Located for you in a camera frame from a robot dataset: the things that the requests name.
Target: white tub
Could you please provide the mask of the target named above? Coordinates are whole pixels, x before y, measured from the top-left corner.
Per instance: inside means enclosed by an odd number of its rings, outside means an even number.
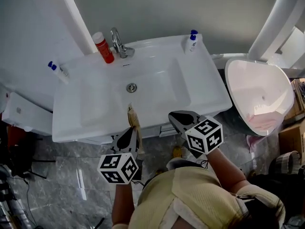
[[[225,79],[239,115],[257,135],[272,133],[294,103],[290,81],[276,65],[232,59]]]

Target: sink drain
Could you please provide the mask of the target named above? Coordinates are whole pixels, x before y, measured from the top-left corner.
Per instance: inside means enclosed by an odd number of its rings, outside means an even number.
[[[137,90],[137,85],[135,83],[130,83],[126,86],[126,90],[129,93],[134,93]]]

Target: tile floor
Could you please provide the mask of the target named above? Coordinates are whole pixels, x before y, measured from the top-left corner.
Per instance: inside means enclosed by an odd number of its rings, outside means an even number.
[[[246,175],[252,169],[266,174],[271,161],[279,156],[277,132],[264,139],[250,153],[245,135],[229,128],[221,115],[216,119],[223,124],[224,143],[220,146],[223,153]],[[152,177],[158,168],[165,167],[171,158],[172,147],[182,143],[183,140],[178,135],[144,139],[145,154],[138,156],[143,160],[142,181]],[[93,229],[104,217],[105,221],[100,228],[111,228],[115,186],[105,183],[96,171],[100,156],[106,149],[107,146],[79,142],[54,143],[51,137],[37,141],[34,157],[56,160],[56,163],[32,165],[34,172],[47,176],[46,180],[33,177],[30,181],[28,198],[38,225],[45,229]],[[187,149],[183,150],[183,156],[196,161]],[[10,179],[10,184],[29,214],[26,199],[28,186],[19,179]],[[142,186],[133,184],[132,188],[136,204]]]

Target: white sink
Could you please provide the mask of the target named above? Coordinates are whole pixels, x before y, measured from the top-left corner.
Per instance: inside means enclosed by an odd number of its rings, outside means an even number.
[[[94,53],[64,65],[69,85],[59,84],[53,109],[56,142],[111,135],[128,127],[132,103],[142,128],[168,123],[168,113],[193,110],[214,115],[232,106],[221,77],[198,35],[196,51],[185,55],[174,36],[133,42],[132,58],[111,64]],[[126,90],[133,83],[137,89]]]

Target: beige shirt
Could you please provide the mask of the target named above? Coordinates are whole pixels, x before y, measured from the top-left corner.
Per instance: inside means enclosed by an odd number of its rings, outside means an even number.
[[[199,167],[182,167],[162,173],[149,182],[132,214],[129,226],[114,229],[156,229],[166,221],[165,214],[177,198],[186,205],[206,227],[222,228],[236,216],[244,214],[239,196],[256,196],[268,206],[276,206],[279,198],[255,185],[241,188],[236,195],[224,190],[217,177]],[[280,215],[284,222],[285,210]]]

